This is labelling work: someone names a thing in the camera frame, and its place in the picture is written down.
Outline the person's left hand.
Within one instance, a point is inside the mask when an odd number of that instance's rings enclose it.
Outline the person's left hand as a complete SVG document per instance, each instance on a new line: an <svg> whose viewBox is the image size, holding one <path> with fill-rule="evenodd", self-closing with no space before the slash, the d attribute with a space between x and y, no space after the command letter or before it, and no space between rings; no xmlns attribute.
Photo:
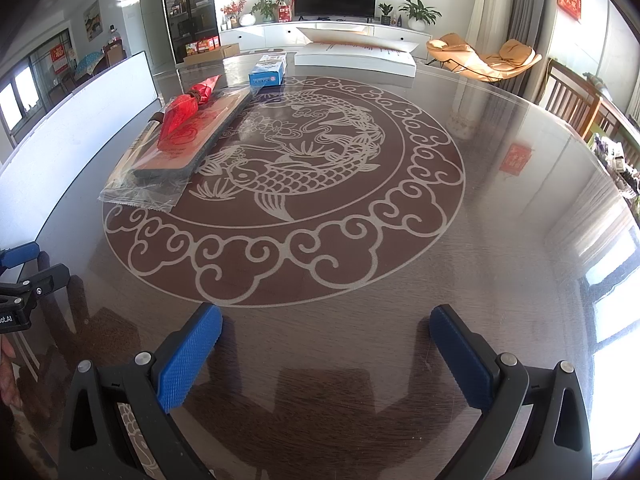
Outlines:
<svg viewBox="0 0 640 480"><path fill-rule="evenodd" d="M1 400L6 406L13 406L18 410L23 408L23 402L18 391L16 379L13 370L13 360L15 359L15 350L12 344L1 336L1 365L0 365L0 389Z"/></svg>

